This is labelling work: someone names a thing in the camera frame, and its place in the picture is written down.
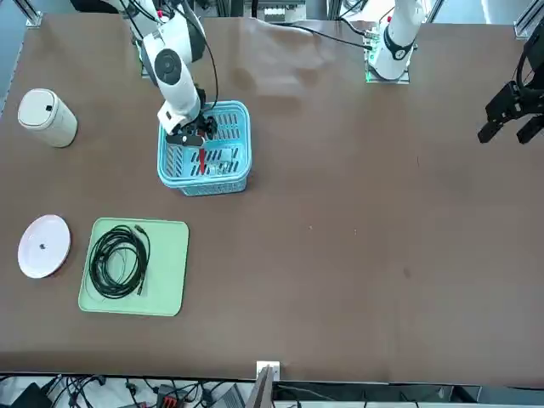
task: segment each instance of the white trash can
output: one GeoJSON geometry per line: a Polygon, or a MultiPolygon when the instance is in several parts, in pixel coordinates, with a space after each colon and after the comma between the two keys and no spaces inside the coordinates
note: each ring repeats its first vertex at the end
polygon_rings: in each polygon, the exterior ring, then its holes
{"type": "Polygon", "coordinates": [[[77,119],[55,92],[32,89],[20,101],[19,123],[53,147],[66,147],[76,137],[77,119]]]}

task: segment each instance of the white plate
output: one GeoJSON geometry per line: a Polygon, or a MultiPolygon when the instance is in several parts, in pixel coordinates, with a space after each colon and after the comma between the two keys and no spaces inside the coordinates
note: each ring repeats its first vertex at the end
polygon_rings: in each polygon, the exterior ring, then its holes
{"type": "Polygon", "coordinates": [[[51,275],[70,251],[70,230],[58,215],[44,215],[26,229],[19,243],[20,270],[29,278],[51,275]]]}

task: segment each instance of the light green tray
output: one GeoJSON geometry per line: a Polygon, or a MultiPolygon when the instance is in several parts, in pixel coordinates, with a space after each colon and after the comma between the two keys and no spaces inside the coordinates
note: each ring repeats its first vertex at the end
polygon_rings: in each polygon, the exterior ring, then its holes
{"type": "MultiPolygon", "coordinates": [[[[184,292],[185,263],[189,244],[187,224],[177,221],[132,218],[99,218],[93,225],[91,240],[85,260],[82,285],[79,289],[79,308],[85,312],[124,313],[131,315],[174,316],[181,309],[184,292]],[[108,230],[119,224],[131,228],[138,224],[151,242],[150,262],[145,273],[141,295],[136,291],[122,299],[107,299],[101,296],[88,277],[88,262],[94,243],[108,230]]],[[[126,251],[110,260],[112,275],[121,274],[123,262],[126,273],[130,272],[134,255],[126,251]]]]}

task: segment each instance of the plastic basket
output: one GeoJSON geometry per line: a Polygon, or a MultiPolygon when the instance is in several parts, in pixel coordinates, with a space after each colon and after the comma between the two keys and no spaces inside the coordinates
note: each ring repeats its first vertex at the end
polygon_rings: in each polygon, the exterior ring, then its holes
{"type": "Polygon", "coordinates": [[[199,149],[168,144],[159,126],[157,172],[161,181],[186,196],[237,193],[246,188],[252,166],[251,126],[247,108],[237,101],[218,102],[205,114],[214,116],[218,132],[204,144],[206,160],[201,173],[199,149]]]}

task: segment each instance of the black cable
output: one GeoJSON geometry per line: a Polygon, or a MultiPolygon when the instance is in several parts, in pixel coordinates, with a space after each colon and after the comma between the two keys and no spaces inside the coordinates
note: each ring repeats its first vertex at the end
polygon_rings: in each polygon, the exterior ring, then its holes
{"type": "Polygon", "coordinates": [[[351,24],[349,21],[347,21],[346,19],[344,19],[343,17],[340,17],[339,19],[340,21],[342,21],[343,23],[346,24],[346,26],[348,26],[348,28],[353,31],[355,34],[359,35],[359,36],[363,36],[363,37],[366,37],[366,32],[362,31],[362,30],[358,30],[357,28],[355,28],[353,26],[353,24],[351,24]]]}
{"type": "Polygon", "coordinates": [[[93,405],[89,402],[87,399],[87,395],[85,394],[85,386],[87,386],[90,382],[94,381],[95,377],[78,377],[75,380],[73,378],[70,379],[71,385],[74,387],[74,392],[71,393],[71,401],[74,402],[76,406],[79,406],[77,403],[77,400],[79,398],[79,395],[83,397],[83,400],[85,401],[85,405],[87,408],[93,408],[93,405]]]}
{"type": "Polygon", "coordinates": [[[131,23],[133,23],[134,29],[136,29],[136,31],[138,32],[140,39],[143,40],[143,39],[144,39],[144,36],[142,36],[142,32],[139,30],[138,26],[137,26],[136,23],[134,22],[133,16],[128,12],[127,6],[125,6],[125,2],[123,2],[122,0],[119,0],[119,3],[121,3],[123,9],[125,10],[125,14],[128,16],[128,18],[130,19],[131,23]]]}
{"type": "Polygon", "coordinates": [[[366,44],[358,44],[357,42],[351,42],[351,41],[343,40],[342,38],[332,37],[332,36],[329,36],[328,34],[325,34],[325,33],[323,33],[323,32],[314,30],[313,28],[304,27],[304,26],[302,26],[302,25],[287,25],[287,26],[288,26],[288,27],[292,27],[292,28],[299,28],[299,29],[301,29],[301,30],[305,30],[305,31],[307,31],[307,32],[311,32],[311,33],[313,33],[313,34],[317,34],[318,36],[322,36],[322,37],[329,38],[329,39],[334,40],[334,41],[338,41],[339,43],[348,44],[348,45],[353,45],[354,47],[364,48],[364,49],[367,49],[367,50],[369,50],[369,51],[372,51],[372,47],[371,47],[370,45],[366,45],[366,44]]]}
{"type": "Polygon", "coordinates": [[[66,378],[65,387],[62,388],[62,390],[59,392],[59,395],[54,399],[53,404],[51,405],[51,408],[54,408],[57,405],[57,402],[59,402],[60,397],[62,397],[62,394],[65,393],[65,391],[68,389],[68,378],[66,378]]]}
{"type": "Polygon", "coordinates": [[[143,8],[139,3],[136,3],[134,0],[128,0],[128,2],[135,8],[137,9],[147,20],[151,20],[151,21],[154,21],[156,23],[159,22],[158,19],[156,19],[155,17],[153,17],[152,14],[150,14],[145,8],[143,8]]]}
{"type": "Polygon", "coordinates": [[[217,384],[215,384],[215,385],[212,387],[212,389],[209,390],[209,393],[211,394],[211,393],[212,393],[213,391],[215,391],[219,386],[221,386],[221,385],[223,385],[223,384],[225,384],[225,383],[226,383],[226,381],[220,381],[220,382],[218,382],[217,384]]]}
{"type": "MultiPolygon", "coordinates": [[[[215,384],[211,389],[208,389],[208,390],[204,389],[204,383],[206,383],[206,382],[201,383],[201,388],[202,388],[202,395],[201,395],[201,398],[200,398],[200,400],[198,401],[198,403],[196,403],[196,405],[193,406],[193,408],[198,408],[199,405],[202,405],[202,401],[204,401],[204,392],[205,392],[205,391],[207,391],[208,393],[210,393],[210,395],[211,395],[212,398],[213,398],[213,391],[215,391],[215,390],[217,389],[217,387],[219,387],[219,386],[225,384],[226,381],[220,381],[220,382],[218,382],[217,384],[215,384]]],[[[215,405],[216,402],[217,402],[217,401],[213,401],[213,402],[212,402],[209,406],[207,406],[206,408],[211,408],[212,406],[215,405]]]]}
{"type": "Polygon", "coordinates": [[[55,383],[53,383],[53,385],[51,385],[51,386],[49,387],[49,389],[48,389],[47,392],[46,392],[46,395],[50,395],[50,394],[53,392],[53,390],[54,390],[55,388],[57,388],[57,386],[60,384],[61,381],[62,381],[62,376],[59,376],[59,378],[57,379],[57,381],[56,381],[55,383]]]}
{"type": "Polygon", "coordinates": [[[344,12],[342,13],[342,15],[340,15],[340,16],[338,17],[338,19],[341,20],[342,17],[343,17],[344,15],[346,15],[347,13],[349,13],[351,10],[355,9],[355,8],[356,8],[357,6],[359,6],[360,4],[362,4],[362,6],[361,6],[360,9],[361,9],[361,10],[364,9],[367,3],[368,3],[368,0],[359,0],[359,1],[356,2],[353,6],[351,6],[351,7],[348,8],[346,11],[344,11],[344,12]]]}
{"type": "Polygon", "coordinates": [[[211,107],[206,108],[204,110],[204,111],[210,111],[211,109],[215,108],[215,105],[218,103],[218,98],[219,98],[218,70],[217,70],[217,67],[215,66],[215,59],[213,58],[212,49],[210,48],[210,45],[207,43],[206,36],[204,36],[204,33],[202,33],[201,28],[197,27],[195,23],[193,23],[190,19],[188,19],[187,16],[179,10],[179,8],[175,7],[174,10],[177,11],[180,15],[182,15],[185,21],[189,22],[193,27],[195,27],[195,29],[201,35],[202,40],[204,41],[204,45],[206,45],[207,52],[210,54],[210,59],[212,60],[212,66],[213,66],[213,76],[215,77],[215,100],[213,101],[213,104],[211,107]]]}
{"type": "Polygon", "coordinates": [[[382,21],[389,13],[391,13],[394,9],[394,6],[388,10],[386,14],[384,14],[382,17],[380,17],[380,20],[378,20],[378,23],[382,21]]]}
{"type": "Polygon", "coordinates": [[[279,394],[279,393],[285,393],[285,394],[289,394],[291,395],[295,401],[297,402],[296,404],[296,407],[297,408],[303,408],[303,405],[300,403],[300,400],[298,399],[297,395],[295,393],[293,393],[290,389],[288,388],[273,388],[273,391],[275,391],[279,394]]]}
{"type": "Polygon", "coordinates": [[[125,378],[125,388],[128,390],[128,393],[130,394],[130,397],[133,399],[134,406],[139,406],[138,401],[136,401],[136,393],[138,392],[138,389],[136,386],[128,381],[128,378],[125,378]]]}
{"type": "Polygon", "coordinates": [[[178,389],[176,388],[176,383],[174,382],[174,380],[170,380],[170,381],[172,381],[173,390],[176,392],[176,400],[179,400],[179,394],[178,394],[178,389]]]}
{"type": "Polygon", "coordinates": [[[85,378],[80,378],[77,384],[79,388],[76,387],[76,398],[79,396],[79,394],[81,394],[87,408],[94,408],[93,405],[87,399],[87,395],[85,395],[85,386],[93,380],[94,378],[89,378],[85,383],[83,383],[85,381],[85,378]]]}
{"type": "Polygon", "coordinates": [[[127,225],[117,225],[103,234],[95,242],[89,257],[88,274],[94,289],[104,298],[121,299],[134,292],[138,288],[138,294],[142,293],[145,280],[145,271],[150,261],[150,238],[142,227],[134,225],[134,229],[145,236],[147,250],[138,235],[127,225]],[[114,279],[109,270],[108,263],[116,252],[132,252],[136,259],[130,274],[123,279],[123,274],[118,280],[114,279]]]}
{"type": "Polygon", "coordinates": [[[147,381],[147,379],[145,379],[143,377],[142,377],[142,379],[144,380],[145,385],[147,385],[150,388],[150,390],[153,391],[153,394],[159,394],[159,388],[158,387],[152,387],[150,382],[147,381]]]}

